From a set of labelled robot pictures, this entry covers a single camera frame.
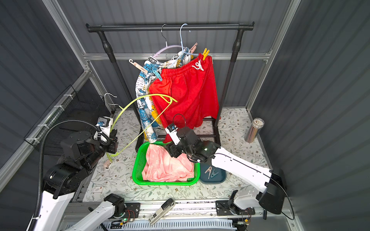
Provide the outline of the pink tie-dye shorts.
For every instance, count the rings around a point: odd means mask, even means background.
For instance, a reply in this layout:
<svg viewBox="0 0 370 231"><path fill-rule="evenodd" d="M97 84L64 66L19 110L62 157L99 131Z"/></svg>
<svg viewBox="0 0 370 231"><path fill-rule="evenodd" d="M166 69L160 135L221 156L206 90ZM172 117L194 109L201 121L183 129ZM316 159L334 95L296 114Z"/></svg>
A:
<svg viewBox="0 0 370 231"><path fill-rule="evenodd" d="M165 147L150 144L146 152L143 180L149 182L186 182L194 177L194 163L182 153L171 157Z"/></svg>

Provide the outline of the pink clothespin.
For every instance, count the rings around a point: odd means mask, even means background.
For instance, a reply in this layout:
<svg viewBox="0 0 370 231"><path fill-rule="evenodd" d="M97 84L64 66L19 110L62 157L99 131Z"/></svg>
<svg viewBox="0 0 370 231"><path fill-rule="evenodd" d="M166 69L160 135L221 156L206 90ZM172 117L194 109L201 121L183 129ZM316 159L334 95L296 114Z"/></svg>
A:
<svg viewBox="0 0 370 231"><path fill-rule="evenodd" d="M111 162L110 160L107 160L107 161L103 164L103 167L104 167L105 169L109 169L109 168L110 168L110 166L111 166L111 164L112 164L112 162Z"/></svg>
<svg viewBox="0 0 370 231"><path fill-rule="evenodd" d="M208 177L207 179L209 179L209 178L210 178L211 173L212 173L212 169L213 169L213 167L212 167L212 166L210 166L210 167L208 167L208 168L207 168L207 170L204 172L204 174Z"/></svg>

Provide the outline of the teal clothespin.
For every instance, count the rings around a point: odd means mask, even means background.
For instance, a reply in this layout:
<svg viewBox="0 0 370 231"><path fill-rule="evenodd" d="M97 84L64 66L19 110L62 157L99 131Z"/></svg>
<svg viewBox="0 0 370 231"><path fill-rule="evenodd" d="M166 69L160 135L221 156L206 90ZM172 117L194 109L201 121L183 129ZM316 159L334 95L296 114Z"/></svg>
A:
<svg viewBox="0 0 370 231"><path fill-rule="evenodd" d="M214 178L218 174L219 174L219 172L216 172L215 170L212 170L211 173L210 173L210 178Z"/></svg>

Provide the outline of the comic print shorts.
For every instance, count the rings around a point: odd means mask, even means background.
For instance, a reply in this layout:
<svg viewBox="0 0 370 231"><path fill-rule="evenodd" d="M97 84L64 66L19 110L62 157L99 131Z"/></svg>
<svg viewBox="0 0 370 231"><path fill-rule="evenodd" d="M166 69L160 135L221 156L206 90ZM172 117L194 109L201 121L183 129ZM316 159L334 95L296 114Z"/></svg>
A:
<svg viewBox="0 0 370 231"><path fill-rule="evenodd" d="M185 64L181 64L180 60L177 60L178 55L174 55L170 60L161 62L157 58L149 57L142 67L144 67L148 73L145 74L140 72L136 84L135 93L137 100L137 107L140 116L141 127L144 131L144 138L150 143L157 141L157 134L155 128L163 128L163 124L157 116L159 115L157 109L154 106L153 98L149 96L149 87L158 80L153 74L153 70L157 70L160 74L164 68L176 69L184 66L190 61L185 61Z"/></svg>

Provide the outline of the beige clothespin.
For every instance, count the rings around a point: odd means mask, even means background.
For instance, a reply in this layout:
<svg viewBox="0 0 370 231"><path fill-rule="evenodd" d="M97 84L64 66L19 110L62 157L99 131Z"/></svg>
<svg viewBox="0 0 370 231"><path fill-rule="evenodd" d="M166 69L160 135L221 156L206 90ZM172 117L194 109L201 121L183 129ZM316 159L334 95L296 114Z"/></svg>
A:
<svg viewBox="0 0 370 231"><path fill-rule="evenodd" d="M147 74L148 71L142 67L141 65L139 65L137 62L134 62L132 59L129 59L129 63L132 64L133 66L135 66L137 69L139 69L141 72Z"/></svg>

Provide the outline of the salmon clothespin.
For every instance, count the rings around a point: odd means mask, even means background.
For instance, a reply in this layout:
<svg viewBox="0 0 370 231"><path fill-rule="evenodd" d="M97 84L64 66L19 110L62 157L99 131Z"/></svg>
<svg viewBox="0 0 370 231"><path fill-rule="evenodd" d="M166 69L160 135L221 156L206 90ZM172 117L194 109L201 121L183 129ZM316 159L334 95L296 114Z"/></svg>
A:
<svg viewBox="0 0 370 231"><path fill-rule="evenodd" d="M197 48L198 43L196 42L190 49L190 53L193 54Z"/></svg>

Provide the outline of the lilac plastic hanger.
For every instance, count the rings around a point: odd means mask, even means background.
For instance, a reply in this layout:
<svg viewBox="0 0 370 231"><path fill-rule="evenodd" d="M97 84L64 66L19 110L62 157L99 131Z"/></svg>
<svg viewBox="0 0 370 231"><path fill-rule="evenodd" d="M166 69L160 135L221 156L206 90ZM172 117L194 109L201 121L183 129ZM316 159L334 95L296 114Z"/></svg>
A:
<svg viewBox="0 0 370 231"><path fill-rule="evenodd" d="M162 27L161 27L161 35L162 37L164 38L165 40L165 47L160 49L158 52L156 52L152 57L153 58L156 58L158 55L160 55L161 53L163 53L164 51L168 50L168 49L172 49L172 48L181 48L180 45L168 45L168 41L167 41L167 38L164 36L163 34L163 29L164 27L166 26L167 24L163 24Z"/></svg>

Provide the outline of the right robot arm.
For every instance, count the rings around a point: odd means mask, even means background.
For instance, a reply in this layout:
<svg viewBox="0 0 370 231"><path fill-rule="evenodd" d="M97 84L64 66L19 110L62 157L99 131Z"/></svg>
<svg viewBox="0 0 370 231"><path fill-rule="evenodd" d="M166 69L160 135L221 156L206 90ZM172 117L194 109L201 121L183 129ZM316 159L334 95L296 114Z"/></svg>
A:
<svg viewBox="0 0 370 231"><path fill-rule="evenodd" d="M171 124L165 129L172 142L165 147L171 157L185 154L193 163L205 163L223 169L246 181L253 189L234 190L227 202L235 215L248 215L249 208L260 206L272 214L282 214L282 207L289 196L282 171L257 166L235 156L221 145L202 141L189 127L178 128Z"/></svg>

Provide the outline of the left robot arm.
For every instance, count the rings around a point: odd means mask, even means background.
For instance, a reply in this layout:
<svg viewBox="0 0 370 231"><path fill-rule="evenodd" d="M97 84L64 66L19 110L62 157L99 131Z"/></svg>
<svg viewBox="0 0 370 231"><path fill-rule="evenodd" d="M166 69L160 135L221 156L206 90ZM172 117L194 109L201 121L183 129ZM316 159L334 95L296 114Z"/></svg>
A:
<svg viewBox="0 0 370 231"><path fill-rule="evenodd" d="M105 154L114 154L118 148L113 119L100 117L96 125L86 123L95 129L94 134L78 131L62 140L62 156L55 166L44 173L47 137L62 124L63 122L59 122L49 128L40 142L37 201L27 227L29 231L55 231L69 201L82 182L92 174Z"/></svg>

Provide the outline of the red shorts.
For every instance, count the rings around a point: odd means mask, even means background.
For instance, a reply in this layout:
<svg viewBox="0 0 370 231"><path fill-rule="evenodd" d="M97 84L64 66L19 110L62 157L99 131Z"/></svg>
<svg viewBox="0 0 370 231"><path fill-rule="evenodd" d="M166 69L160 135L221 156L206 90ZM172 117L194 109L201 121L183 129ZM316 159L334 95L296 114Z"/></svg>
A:
<svg viewBox="0 0 370 231"><path fill-rule="evenodd" d="M162 81L150 85L149 92L176 100L168 105L161 97L152 98L164 128L174 123L179 128L194 129L205 117L217 118L219 102L212 57L200 54L181 68L163 69L161 77Z"/></svg>

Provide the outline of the fallen pink clothespin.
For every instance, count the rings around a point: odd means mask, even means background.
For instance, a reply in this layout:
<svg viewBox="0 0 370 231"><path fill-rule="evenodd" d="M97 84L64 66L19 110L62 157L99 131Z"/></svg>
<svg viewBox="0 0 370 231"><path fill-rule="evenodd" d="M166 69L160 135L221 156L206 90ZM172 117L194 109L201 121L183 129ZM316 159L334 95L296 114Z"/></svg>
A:
<svg viewBox="0 0 370 231"><path fill-rule="evenodd" d="M109 169L109 168L110 168L110 166L111 166L111 164L112 164L112 162L111 162L110 160L107 160L107 161L103 164L103 167L104 167L105 169Z"/></svg>

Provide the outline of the green plastic basket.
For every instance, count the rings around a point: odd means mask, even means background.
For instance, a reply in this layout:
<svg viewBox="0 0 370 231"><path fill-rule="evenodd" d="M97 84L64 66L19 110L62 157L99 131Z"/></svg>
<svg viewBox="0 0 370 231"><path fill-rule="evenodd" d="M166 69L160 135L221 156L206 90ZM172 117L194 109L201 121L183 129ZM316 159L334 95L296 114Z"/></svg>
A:
<svg viewBox="0 0 370 231"><path fill-rule="evenodd" d="M144 170L145 164L146 164L146 152L148 149L148 146L150 144L155 144L155 145L160 145L160 146L165 146L165 144L161 141L155 142L155 143L149 143L146 142L143 145L140 146L138 152L137 152L137 157L135 160L135 165L133 169L133 181L138 184L138 185L183 185L183 186L190 186L194 185L198 182L200 178L200 164L199 163L194 163L194 177L191 179L188 179L186 182L149 182L143 180L142 177L142 171Z"/></svg>

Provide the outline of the dark teal tray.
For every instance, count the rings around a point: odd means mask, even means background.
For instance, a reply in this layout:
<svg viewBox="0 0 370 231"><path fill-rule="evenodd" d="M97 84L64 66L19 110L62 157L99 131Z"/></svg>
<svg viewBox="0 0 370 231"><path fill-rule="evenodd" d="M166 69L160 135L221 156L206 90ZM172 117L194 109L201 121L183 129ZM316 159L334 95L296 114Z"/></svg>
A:
<svg viewBox="0 0 370 231"><path fill-rule="evenodd" d="M220 184L226 180L226 171L208 164L200 163L200 178L204 184Z"/></svg>

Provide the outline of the silver black handheld device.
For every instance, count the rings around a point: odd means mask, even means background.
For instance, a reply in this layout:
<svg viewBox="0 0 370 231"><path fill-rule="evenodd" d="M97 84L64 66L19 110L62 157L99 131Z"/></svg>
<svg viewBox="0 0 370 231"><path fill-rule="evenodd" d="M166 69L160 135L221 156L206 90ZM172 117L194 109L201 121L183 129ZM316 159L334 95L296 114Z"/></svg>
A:
<svg viewBox="0 0 370 231"><path fill-rule="evenodd" d="M169 198L165 201L160 208L148 219L150 225L154 225L158 222L163 216L165 216L170 210L175 206L175 201L172 198Z"/></svg>

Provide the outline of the blue clothespin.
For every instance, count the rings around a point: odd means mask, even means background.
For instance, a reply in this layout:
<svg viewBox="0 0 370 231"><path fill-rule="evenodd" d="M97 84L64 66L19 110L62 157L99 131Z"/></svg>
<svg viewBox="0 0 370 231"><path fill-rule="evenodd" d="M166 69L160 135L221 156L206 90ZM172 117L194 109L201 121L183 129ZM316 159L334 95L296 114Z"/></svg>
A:
<svg viewBox="0 0 370 231"><path fill-rule="evenodd" d="M160 73L157 70L153 70L153 74L156 76L156 78L159 81L162 81L162 77L161 77Z"/></svg>

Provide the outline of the clear tube of sticks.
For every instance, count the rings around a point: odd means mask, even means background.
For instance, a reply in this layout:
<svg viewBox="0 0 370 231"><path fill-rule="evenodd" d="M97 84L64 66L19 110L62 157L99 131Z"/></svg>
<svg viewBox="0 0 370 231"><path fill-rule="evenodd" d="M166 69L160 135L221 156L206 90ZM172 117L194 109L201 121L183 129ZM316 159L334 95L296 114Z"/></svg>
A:
<svg viewBox="0 0 370 231"><path fill-rule="evenodd" d="M244 136L244 140L248 143L252 143L256 136L258 135L259 131L264 127L265 122L261 118L255 118L251 122L251 126L249 127L248 131Z"/></svg>

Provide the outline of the yellow clothespin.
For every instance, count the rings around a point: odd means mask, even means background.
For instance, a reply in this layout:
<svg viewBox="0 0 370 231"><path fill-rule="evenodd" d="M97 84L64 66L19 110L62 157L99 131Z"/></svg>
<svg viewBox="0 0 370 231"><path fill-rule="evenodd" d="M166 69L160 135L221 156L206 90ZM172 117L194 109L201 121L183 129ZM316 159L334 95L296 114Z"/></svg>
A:
<svg viewBox="0 0 370 231"><path fill-rule="evenodd" d="M204 51L203 51L203 61L206 59L206 57L208 56L208 54L209 54L209 52L210 52L210 50L209 49L207 49L207 48L205 48L204 49Z"/></svg>

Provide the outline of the black clothes rack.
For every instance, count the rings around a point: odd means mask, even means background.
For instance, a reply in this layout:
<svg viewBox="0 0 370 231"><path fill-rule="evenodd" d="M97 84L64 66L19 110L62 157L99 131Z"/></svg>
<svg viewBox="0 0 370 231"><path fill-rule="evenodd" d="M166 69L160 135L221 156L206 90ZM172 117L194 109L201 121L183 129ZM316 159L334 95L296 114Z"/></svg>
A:
<svg viewBox="0 0 370 231"><path fill-rule="evenodd" d="M96 33L102 43L103 49L108 56L109 61L112 63L112 66L116 72L117 77L119 78L121 85L124 89L124 92L128 100L132 101L132 95L129 91L127 83L124 80L123 74L117 64L117 59L114 54L113 48L110 45L105 33L106 32L133 32L133 31L180 31L183 28L192 31L206 31L206 30L236 30L237 35L232 47L232 54L230 58L230 63L228 71L226 74L225 84L222 92L221 102L219 103L219 110L217 118L205 118L204 121L211 121L213 125L213 133L208 135L200 135L201 138L212 138L217 144L220 144L220 134L218 129L219 120L221 117L222 108L225 102L225 97L227 94L228 86L231 81L232 72L241 49L242 37L245 31L252 31L254 29L255 23L250 24L182 24L182 25L118 25L118 26L91 26L86 24L87 31L90 33Z"/></svg>

